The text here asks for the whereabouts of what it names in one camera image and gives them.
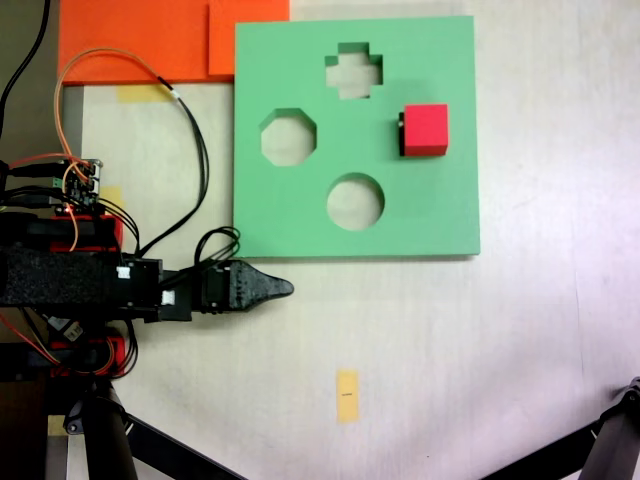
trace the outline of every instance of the white table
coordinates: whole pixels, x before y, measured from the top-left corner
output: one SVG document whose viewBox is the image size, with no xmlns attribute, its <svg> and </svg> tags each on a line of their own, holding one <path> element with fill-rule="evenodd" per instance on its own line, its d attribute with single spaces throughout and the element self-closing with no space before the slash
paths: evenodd
<svg viewBox="0 0 640 480">
<path fill-rule="evenodd" d="M 116 383 L 129 411 L 250 479 L 471 480 L 596 418 L 639 373 L 640 4 L 292 2 L 294 20 L 442 14 L 476 20 L 482 254 L 252 262 L 295 295 L 140 324 L 138 366 Z M 166 268 L 231 220 L 233 89 L 179 90 L 213 181 L 149 255 Z M 148 240 L 195 201 L 189 127 L 172 104 L 84 94 L 82 153 Z M 336 422 L 341 368 L 360 374 L 356 423 Z"/>
</svg>

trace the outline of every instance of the black wire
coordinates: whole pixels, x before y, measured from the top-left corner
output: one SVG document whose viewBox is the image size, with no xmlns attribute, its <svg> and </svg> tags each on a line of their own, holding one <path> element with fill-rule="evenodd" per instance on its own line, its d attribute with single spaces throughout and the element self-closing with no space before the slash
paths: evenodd
<svg viewBox="0 0 640 480">
<path fill-rule="evenodd" d="M 200 260 L 202 256 L 202 250 L 204 250 L 205 245 L 209 241 L 209 239 L 216 234 L 226 235 L 231 239 L 227 245 L 222 247 L 217 252 L 209 255 L 204 260 Z M 221 263 L 227 261 L 229 258 L 233 257 L 240 250 L 240 232 L 238 229 L 233 227 L 220 227 L 214 230 L 211 230 L 204 234 L 200 242 L 198 242 L 198 246 L 196 247 L 196 252 L 194 255 L 194 264 L 192 267 L 188 267 L 180 270 L 174 276 L 160 282 L 160 288 L 169 288 L 171 286 L 177 285 L 184 280 L 192 277 L 193 275 L 200 274 L 209 268 L 216 267 Z"/>
<path fill-rule="evenodd" d="M 22 75 L 31 59 L 35 56 L 38 48 L 40 48 L 40 44 L 42 43 L 42 39 L 44 38 L 44 34 L 47 31 L 47 23 L 49 21 L 49 9 L 51 8 L 51 0 L 44 0 L 44 9 L 42 11 L 42 22 L 40 24 L 40 30 L 38 31 L 38 36 L 36 37 L 36 41 L 34 42 L 31 50 L 27 54 L 26 58 L 22 61 L 16 72 L 11 76 L 9 82 L 6 87 L 4 87 L 4 91 L 2 92 L 2 96 L 0 97 L 0 138 L 2 138 L 2 130 L 4 127 L 4 111 L 7 105 L 7 99 L 9 98 L 9 93 L 11 93 L 11 89 Z"/>
<path fill-rule="evenodd" d="M 69 203 L 76 207 L 78 212 L 84 212 L 87 210 L 86 205 L 80 203 L 77 199 L 62 193 L 62 190 L 53 187 L 39 187 L 35 185 L 14 188 L 12 190 L 6 190 L 0 193 L 0 205 L 3 205 L 6 200 L 10 200 L 16 197 L 29 196 L 29 195 L 48 195 L 49 197 L 60 200 L 61 202 Z"/>
<path fill-rule="evenodd" d="M 140 230 L 138 229 L 138 225 L 135 220 L 129 215 L 123 208 L 118 207 L 115 203 L 109 202 L 105 199 L 100 199 L 101 202 L 107 202 L 107 204 L 103 204 L 105 211 L 109 212 L 111 215 L 120 220 L 125 227 L 131 232 L 133 238 L 136 240 L 136 249 L 135 253 L 137 254 L 140 251 Z"/>
<path fill-rule="evenodd" d="M 163 78 L 158 77 L 158 79 L 170 90 L 173 90 L 173 87 L 166 82 Z M 191 113 L 189 107 L 187 107 L 186 103 L 178 97 L 178 103 L 184 110 L 187 118 L 189 119 L 189 123 L 191 124 L 191 128 L 193 129 L 193 136 L 196 141 L 196 148 L 198 150 L 198 166 L 200 170 L 200 185 L 198 191 L 198 200 L 196 201 L 196 205 L 193 209 L 189 211 L 184 217 L 182 217 L 178 222 L 169 227 L 164 233 L 160 234 L 155 239 L 151 240 L 147 245 L 145 245 L 137 254 L 139 257 L 144 257 L 149 250 L 151 250 L 158 242 L 164 240 L 166 237 L 177 231 L 184 224 L 186 224 L 191 217 L 198 211 L 204 199 L 207 195 L 207 191 L 209 189 L 209 179 L 210 179 L 210 171 L 209 171 L 209 152 L 207 150 L 207 146 L 204 141 L 204 137 L 202 136 L 202 131 L 198 126 L 198 122 L 195 117 Z"/>
<path fill-rule="evenodd" d="M 125 356 L 122 365 L 118 366 L 118 370 L 122 370 L 122 373 L 114 375 L 112 379 L 124 378 L 129 375 L 138 363 L 138 339 L 133 328 L 133 322 L 131 320 L 125 320 L 127 330 L 129 332 L 129 348 L 127 349 L 127 355 Z"/>
</svg>

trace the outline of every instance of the orange foam board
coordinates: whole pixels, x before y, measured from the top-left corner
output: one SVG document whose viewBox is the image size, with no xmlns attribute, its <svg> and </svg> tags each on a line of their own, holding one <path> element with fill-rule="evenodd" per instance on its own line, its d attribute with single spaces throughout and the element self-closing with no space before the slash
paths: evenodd
<svg viewBox="0 0 640 480">
<path fill-rule="evenodd" d="M 209 0 L 61 0 L 58 71 L 88 48 L 116 47 L 147 61 L 170 82 L 208 77 Z M 117 55 L 85 58 L 65 84 L 155 81 L 132 60 Z"/>
<path fill-rule="evenodd" d="M 288 0 L 60 0 L 58 71 L 83 50 L 116 47 L 172 83 L 232 81 L 235 23 L 288 18 Z M 64 83 L 154 81 L 132 60 L 95 55 L 78 62 Z"/>
<path fill-rule="evenodd" d="M 209 75 L 214 81 L 233 81 L 236 23 L 288 20 L 289 0 L 210 0 Z"/>
</svg>

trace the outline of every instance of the red foam block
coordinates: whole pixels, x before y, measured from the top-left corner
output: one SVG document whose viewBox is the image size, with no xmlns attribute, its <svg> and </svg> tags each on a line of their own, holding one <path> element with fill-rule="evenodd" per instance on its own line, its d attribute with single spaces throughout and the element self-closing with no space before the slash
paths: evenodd
<svg viewBox="0 0 640 480">
<path fill-rule="evenodd" d="M 448 105 L 407 105 L 404 109 L 405 156 L 442 156 L 448 148 Z"/>
</svg>

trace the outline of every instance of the green foam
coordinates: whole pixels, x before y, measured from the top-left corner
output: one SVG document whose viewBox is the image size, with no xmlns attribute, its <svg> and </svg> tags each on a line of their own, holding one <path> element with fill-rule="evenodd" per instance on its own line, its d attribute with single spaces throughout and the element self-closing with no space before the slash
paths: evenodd
<svg viewBox="0 0 640 480">
<path fill-rule="evenodd" d="M 370 98 L 341 100 L 326 85 L 326 65 L 339 44 L 365 43 L 383 65 L 383 84 Z M 471 17 L 240 24 L 236 51 L 241 256 L 480 253 Z M 398 114 L 431 103 L 449 105 L 447 155 L 400 156 Z M 288 109 L 315 123 L 316 149 L 301 165 L 277 167 L 262 154 L 261 132 L 275 111 Z M 354 173 L 384 192 L 382 216 L 362 231 L 340 228 L 327 213 L 335 182 Z"/>
</svg>

